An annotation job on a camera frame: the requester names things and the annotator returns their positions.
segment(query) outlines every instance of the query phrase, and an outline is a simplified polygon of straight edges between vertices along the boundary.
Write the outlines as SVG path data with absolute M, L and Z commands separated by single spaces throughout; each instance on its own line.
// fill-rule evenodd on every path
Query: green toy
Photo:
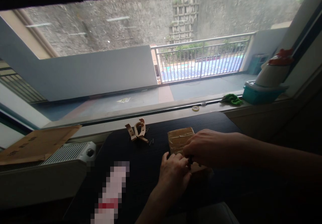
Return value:
M 243 101 L 240 100 L 235 94 L 225 95 L 220 102 L 225 102 L 230 105 L 241 105 L 243 103 Z

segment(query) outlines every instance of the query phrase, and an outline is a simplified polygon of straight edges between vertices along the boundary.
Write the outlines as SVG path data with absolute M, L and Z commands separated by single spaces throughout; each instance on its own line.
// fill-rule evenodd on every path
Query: black table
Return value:
M 126 179 L 125 193 L 122 194 L 122 204 L 119 205 L 121 209 L 118 223 L 134 223 L 158 181 L 162 155 L 170 151 L 167 135 L 169 131 L 192 127 L 195 133 L 202 129 L 223 133 L 241 132 L 220 112 L 147 124 L 148 127 L 150 128 L 145 138 L 154 139 L 151 146 L 139 140 L 129 141 L 126 129 L 109 135 L 96 157 L 95 166 L 91 167 L 65 214 L 66 220 L 89 221 L 90 214 L 94 213 L 95 203 L 101 197 L 102 185 L 106 182 L 110 167 L 114 166 L 114 161 L 129 161 L 130 172 Z M 214 204 L 284 183 L 278 176 L 260 169 L 235 168 L 213 171 L 213 177 L 201 182 L 198 188 L 188 188 L 170 213 Z

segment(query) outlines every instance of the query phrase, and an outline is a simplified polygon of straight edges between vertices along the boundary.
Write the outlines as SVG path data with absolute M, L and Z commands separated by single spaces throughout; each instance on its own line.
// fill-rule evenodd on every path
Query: radiator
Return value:
M 0 166 L 0 209 L 75 196 L 95 155 L 93 142 L 68 143 L 46 161 Z

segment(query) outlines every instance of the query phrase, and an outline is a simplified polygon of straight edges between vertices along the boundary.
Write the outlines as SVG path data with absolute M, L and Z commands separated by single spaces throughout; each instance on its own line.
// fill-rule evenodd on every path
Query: fence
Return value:
M 161 83 L 238 72 L 255 33 L 151 47 Z
M 10 67 L 0 68 L 0 81 L 27 103 L 47 101 Z

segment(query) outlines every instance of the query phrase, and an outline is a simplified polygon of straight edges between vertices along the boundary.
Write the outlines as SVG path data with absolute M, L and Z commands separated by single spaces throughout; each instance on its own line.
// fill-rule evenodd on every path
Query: tiled floor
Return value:
M 73 119 L 139 106 L 234 92 L 242 90 L 245 81 L 254 80 L 255 78 L 255 75 L 237 74 L 221 78 L 206 78 L 198 81 L 175 83 L 95 99 L 83 97 L 64 102 L 44 102 L 33 104 L 32 106 L 52 121 Z M 127 97 L 130 98 L 128 102 L 117 102 Z

